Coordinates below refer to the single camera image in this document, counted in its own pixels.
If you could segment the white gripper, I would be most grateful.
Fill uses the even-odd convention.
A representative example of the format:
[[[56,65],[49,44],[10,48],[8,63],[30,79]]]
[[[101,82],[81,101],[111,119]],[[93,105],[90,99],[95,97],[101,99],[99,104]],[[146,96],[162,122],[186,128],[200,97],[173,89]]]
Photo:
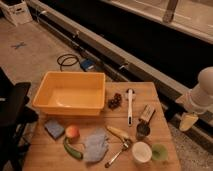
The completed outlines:
[[[189,130],[198,120],[198,116],[194,113],[183,113],[179,125],[179,130],[184,132]]]

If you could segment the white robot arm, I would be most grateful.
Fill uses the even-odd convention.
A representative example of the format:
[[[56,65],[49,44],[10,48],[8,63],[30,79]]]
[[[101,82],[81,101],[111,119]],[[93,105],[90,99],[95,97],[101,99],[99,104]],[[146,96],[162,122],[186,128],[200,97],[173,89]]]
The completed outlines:
[[[203,69],[198,74],[197,85],[180,96],[177,103],[185,109],[179,125],[180,131],[189,130],[213,105],[213,66]]]

